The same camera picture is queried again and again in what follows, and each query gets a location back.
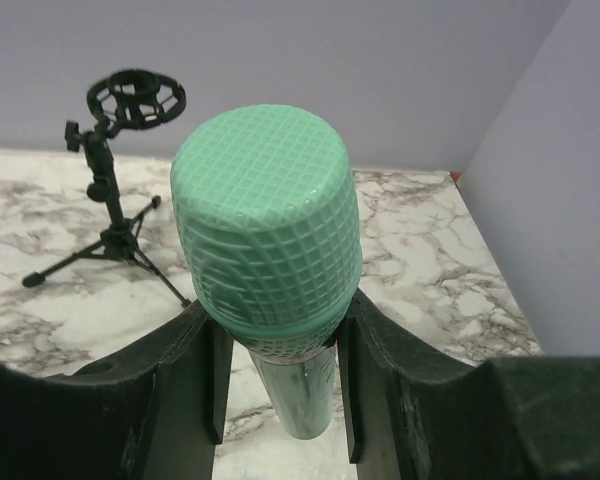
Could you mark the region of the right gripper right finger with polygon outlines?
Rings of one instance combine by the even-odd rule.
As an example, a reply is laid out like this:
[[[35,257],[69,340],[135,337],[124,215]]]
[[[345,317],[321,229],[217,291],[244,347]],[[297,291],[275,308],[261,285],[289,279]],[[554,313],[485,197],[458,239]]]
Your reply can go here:
[[[357,292],[338,330],[361,479],[600,479],[600,357],[470,366]]]

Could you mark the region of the mint green microphone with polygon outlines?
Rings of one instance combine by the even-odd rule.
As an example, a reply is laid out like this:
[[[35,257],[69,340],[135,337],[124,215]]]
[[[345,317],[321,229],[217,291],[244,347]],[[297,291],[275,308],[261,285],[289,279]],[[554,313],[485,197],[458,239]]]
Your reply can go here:
[[[343,139],[295,106],[242,106],[189,136],[170,185],[198,300],[249,351],[286,432],[318,437],[332,418],[335,333],[363,270]]]

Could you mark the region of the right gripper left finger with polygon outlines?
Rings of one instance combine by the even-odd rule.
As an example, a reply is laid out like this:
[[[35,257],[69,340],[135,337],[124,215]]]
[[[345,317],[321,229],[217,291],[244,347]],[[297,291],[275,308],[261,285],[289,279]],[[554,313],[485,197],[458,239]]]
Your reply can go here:
[[[0,363],[0,479],[208,479],[230,371],[199,303],[71,375]]]

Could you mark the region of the black tripod shock mount stand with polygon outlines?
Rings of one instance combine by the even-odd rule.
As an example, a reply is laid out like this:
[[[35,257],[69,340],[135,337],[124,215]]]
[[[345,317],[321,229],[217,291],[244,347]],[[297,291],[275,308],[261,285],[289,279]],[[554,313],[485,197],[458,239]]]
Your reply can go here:
[[[145,69],[119,70],[93,84],[86,93],[89,112],[95,119],[91,130],[82,131],[68,120],[64,140],[70,152],[83,152],[92,173],[86,188],[87,197],[106,206],[110,225],[99,240],[72,253],[41,272],[21,280],[25,288],[43,284],[57,271],[78,260],[107,260],[138,266],[155,274],[177,298],[182,307],[190,301],[183,296],[162,271],[144,254],[138,242],[144,219],[157,209],[162,198],[156,195],[135,216],[124,215],[120,190],[109,141],[121,131],[146,131],[175,120],[185,110],[187,99],[183,86],[164,74]]]

